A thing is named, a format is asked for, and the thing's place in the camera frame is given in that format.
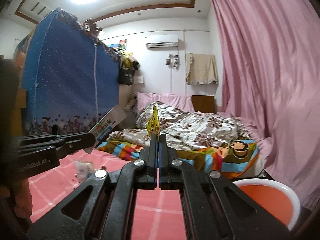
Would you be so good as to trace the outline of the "yellow snack wrapper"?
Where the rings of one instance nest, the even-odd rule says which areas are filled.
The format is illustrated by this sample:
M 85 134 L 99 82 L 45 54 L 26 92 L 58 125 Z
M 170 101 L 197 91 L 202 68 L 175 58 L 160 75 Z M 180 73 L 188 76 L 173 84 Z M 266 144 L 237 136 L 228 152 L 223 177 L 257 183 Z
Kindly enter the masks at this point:
M 159 116 L 158 116 L 157 107 L 155 105 L 153 105 L 153 114 L 152 114 L 150 120 L 148 121 L 146 129 L 147 129 L 149 137 L 151 137 L 152 135 L 156 135 L 159 137 L 160 124 L 159 124 Z

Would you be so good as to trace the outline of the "orange plastic trash bin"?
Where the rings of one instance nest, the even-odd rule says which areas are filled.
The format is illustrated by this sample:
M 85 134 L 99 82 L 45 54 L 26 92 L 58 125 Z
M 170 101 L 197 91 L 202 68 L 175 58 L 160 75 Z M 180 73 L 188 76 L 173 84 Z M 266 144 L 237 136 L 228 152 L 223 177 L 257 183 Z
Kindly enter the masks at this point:
M 234 184 L 291 231 L 298 222 L 300 200 L 291 188 L 274 180 L 249 178 Z

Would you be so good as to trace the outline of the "pink checked blanket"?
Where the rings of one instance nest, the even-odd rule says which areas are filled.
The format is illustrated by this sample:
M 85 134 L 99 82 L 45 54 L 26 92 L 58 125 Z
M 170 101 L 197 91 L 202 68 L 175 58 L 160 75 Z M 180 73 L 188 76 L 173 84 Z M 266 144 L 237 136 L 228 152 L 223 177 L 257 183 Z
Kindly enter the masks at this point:
M 178 191 L 134 188 L 156 165 L 79 151 L 29 179 L 38 239 L 186 239 Z

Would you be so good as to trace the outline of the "colourful cartoon bedsheet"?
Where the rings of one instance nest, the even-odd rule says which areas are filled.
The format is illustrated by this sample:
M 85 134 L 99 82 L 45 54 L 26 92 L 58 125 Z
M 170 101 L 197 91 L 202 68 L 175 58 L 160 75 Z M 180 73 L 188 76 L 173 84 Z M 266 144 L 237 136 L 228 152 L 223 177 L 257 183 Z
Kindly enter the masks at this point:
M 116 157 L 132 161 L 138 158 L 143 146 L 124 141 L 103 142 L 98 150 L 110 153 Z M 248 171 L 259 157 L 257 143 L 252 139 L 232 141 L 228 146 L 207 147 L 199 150 L 178 150 L 177 156 L 198 171 L 219 171 L 228 179 L 249 176 Z

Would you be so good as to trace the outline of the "blue fabric wardrobe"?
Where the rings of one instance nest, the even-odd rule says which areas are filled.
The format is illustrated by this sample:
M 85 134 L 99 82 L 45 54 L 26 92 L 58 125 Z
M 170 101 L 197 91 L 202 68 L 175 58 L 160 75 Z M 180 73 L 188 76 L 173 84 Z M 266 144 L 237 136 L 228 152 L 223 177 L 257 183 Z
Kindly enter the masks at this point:
M 24 44 L 25 135 L 87 132 L 118 104 L 116 53 L 87 37 L 72 14 L 55 9 Z

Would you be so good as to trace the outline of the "black hanging bag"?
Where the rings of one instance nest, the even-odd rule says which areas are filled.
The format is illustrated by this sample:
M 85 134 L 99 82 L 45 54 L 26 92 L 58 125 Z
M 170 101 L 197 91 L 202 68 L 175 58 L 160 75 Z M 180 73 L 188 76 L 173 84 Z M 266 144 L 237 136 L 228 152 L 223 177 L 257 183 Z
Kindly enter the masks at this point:
M 119 75 L 118 75 L 118 83 L 120 85 L 133 85 L 133 77 L 135 75 L 135 71 L 139 69 L 139 64 L 134 63 L 133 65 L 127 68 L 124 64 L 122 64 L 119 68 Z

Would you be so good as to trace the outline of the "floral white brown duvet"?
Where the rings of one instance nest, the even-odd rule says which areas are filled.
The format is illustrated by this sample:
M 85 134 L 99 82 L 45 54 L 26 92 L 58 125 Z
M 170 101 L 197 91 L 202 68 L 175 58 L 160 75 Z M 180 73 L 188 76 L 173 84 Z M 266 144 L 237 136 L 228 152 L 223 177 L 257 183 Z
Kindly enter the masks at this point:
M 237 117 L 223 117 L 215 113 L 191 113 L 155 101 L 144 107 L 136 120 L 136 128 L 110 134 L 107 142 L 129 142 L 150 146 L 147 124 L 157 108 L 160 132 L 166 135 L 167 145 L 176 150 L 198 150 L 220 147 L 233 140 L 250 138 L 248 130 Z

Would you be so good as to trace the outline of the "brown wooden headboard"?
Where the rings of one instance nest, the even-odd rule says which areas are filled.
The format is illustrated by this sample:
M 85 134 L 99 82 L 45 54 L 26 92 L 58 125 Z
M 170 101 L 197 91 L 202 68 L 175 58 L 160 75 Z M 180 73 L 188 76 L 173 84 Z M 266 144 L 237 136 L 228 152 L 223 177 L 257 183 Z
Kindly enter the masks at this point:
M 216 102 L 212 95 L 192 95 L 191 101 L 196 112 L 216 113 Z

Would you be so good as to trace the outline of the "pink pillow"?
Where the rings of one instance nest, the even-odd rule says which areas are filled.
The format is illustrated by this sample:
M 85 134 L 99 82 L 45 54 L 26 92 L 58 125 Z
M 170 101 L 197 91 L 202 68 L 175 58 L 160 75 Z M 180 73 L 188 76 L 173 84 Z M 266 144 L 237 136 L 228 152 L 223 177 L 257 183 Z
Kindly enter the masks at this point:
M 156 101 L 178 108 L 184 112 L 191 112 L 191 113 L 195 112 L 190 95 L 137 92 L 136 96 L 137 96 L 137 113 L 140 113 L 144 107 Z

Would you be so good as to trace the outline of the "brown hat on wardrobe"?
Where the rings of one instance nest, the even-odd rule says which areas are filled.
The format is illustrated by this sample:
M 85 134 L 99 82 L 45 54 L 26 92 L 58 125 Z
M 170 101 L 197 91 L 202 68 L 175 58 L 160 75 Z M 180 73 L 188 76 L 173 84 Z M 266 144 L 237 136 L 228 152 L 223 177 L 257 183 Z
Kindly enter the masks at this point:
M 101 27 L 97 27 L 97 24 L 92 19 L 84 21 L 82 26 L 86 36 L 91 38 L 97 38 L 100 32 L 103 30 Z

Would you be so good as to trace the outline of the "white air conditioner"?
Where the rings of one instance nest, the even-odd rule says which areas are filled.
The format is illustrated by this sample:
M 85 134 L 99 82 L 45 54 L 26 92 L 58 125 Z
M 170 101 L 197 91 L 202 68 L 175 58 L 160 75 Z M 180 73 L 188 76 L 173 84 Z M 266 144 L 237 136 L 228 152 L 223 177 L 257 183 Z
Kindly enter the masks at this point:
M 162 38 L 148 38 L 145 41 L 145 45 L 148 49 L 151 48 L 176 48 L 178 47 L 178 39 L 162 39 Z

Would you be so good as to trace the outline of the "beige hanging towel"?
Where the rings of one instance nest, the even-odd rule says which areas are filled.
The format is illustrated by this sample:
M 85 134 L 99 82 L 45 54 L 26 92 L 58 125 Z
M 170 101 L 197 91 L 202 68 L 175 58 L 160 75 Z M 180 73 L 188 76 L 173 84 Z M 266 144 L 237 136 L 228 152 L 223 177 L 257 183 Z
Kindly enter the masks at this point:
M 218 83 L 216 58 L 207 54 L 185 54 L 185 82 L 188 85 Z

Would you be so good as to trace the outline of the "pink curtain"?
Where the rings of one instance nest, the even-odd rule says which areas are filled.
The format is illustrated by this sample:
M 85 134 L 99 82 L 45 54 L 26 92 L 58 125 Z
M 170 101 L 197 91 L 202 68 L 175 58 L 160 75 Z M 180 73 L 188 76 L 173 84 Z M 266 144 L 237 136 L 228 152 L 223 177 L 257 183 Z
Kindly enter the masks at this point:
M 319 201 L 319 16 L 309 0 L 211 0 L 222 110 L 245 118 L 271 177 Z

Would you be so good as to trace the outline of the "wall socket with chargers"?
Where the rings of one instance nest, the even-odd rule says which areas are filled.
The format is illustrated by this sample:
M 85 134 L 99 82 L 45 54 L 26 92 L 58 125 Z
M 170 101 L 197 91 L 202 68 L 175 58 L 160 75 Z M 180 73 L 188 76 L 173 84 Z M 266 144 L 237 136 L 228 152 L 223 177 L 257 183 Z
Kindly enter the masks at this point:
M 178 70 L 180 67 L 179 55 L 169 54 L 168 58 L 166 59 L 166 65 L 169 66 L 169 68 Z

